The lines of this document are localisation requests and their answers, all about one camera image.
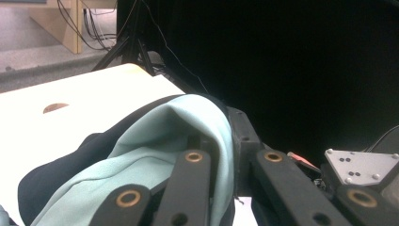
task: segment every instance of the light blue cloth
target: light blue cloth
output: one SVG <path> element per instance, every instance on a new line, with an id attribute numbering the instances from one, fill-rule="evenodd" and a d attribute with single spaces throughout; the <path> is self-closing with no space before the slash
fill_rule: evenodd
<path id="1" fill-rule="evenodd" d="M 210 219 L 211 226 L 219 225 L 233 190 L 231 128 L 216 105 L 191 94 L 156 107 L 133 124 L 108 158 L 64 184 L 32 225 L 88 225 L 115 188 L 136 184 L 151 189 L 166 180 L 187 137 L 198 134 L 212 138 L 219 150 Z"/>
<path id="2" fill-rule="evenodd" d="M 0 205 L 0 226 L 9 226 L 9 215 L 2 205 Z"/>

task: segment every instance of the silver metal plate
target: silver metal plate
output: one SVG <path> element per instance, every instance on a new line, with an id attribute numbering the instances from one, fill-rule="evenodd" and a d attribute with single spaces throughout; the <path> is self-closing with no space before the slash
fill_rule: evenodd
<path id="1" fill-rule="evenodd" d="M 399 162 L 399 154 L 328 149 L 326 158 L 342 184 L 378 185 Z"/>

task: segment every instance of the white table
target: white table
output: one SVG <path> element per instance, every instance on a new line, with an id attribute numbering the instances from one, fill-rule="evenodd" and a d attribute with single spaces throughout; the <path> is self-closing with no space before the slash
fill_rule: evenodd
<path id="1" fill-rule="evenodd" d="M 141 106 L 182 94 L 133 64 L 0 94 L 0 204 L 17 223 L 17 188 L 32 169 L 71 153 Z M 50 104 L 68 104 L 43 114 Z"/>

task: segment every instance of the bolt hole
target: bolt hole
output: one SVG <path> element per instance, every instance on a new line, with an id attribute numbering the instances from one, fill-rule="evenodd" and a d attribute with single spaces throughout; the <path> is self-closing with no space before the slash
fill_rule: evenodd
<path id="1" fill-rule="evenodd" d="M 376 207 L 376 199 L 362 190 L 350 189 L 348 190 L 348 197 L 352 202 L 355 202 L 363 207 Z"/>
<path id="2" fill-rule="evenodd" d="M 177 214 L 172 217 L 172 225 L 174 226 L 183 226 L 187 223 L 188 218 L 186 214 Z"/>
<path id="3" fill-rule="evenodd" d="M 199 162 L 200 160 L 202 160 L 202 154 L 200 154 L 200 153 L 188 153 L 185 156 L 185 160 L 187 160 L 189 162 Z"/>
<path id="4" fill-rule="evenodd" d="M 140 193 L 136 190 L 126 190 L 117 197 L 117 205 L 127 208 L 136 205 L 141 199 Z"/>
<path id="5" fill-rule="evenodd" d="M 315 215 L 313 215 L 313 220 L 314 222 L 316 222 L 318 225 L 330 225 L 331 224 L 331 220 L 329 219 L 329 217 L 327 217 L 325 214 L 322 213 L 316 213 Z"/>
<path id="6" fill-rule="evenodd" d="M 279 162 L 282 160 L 282 157 L 277 153 L 266 153 L 264 158 L 271 162 Z"/>

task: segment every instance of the floor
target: floor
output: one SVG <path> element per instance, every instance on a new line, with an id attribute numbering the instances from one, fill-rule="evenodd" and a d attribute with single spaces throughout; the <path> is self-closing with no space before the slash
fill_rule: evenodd
<path id="1" fill-rule="evenodd" d="M 97 29 L 116 33 L 116 11 L 93 9 Z M 55 79 L 88 73 L 107 52 L 83 43 L 81 54 L 73 54 L 28 15 L 27 8 L 0 8 L 0 92 L 25 88 Z M 86 29 L 83 37 L 94 48 L 101 47 Z M 112 46 L 112 40 L 105 43 Z"/>

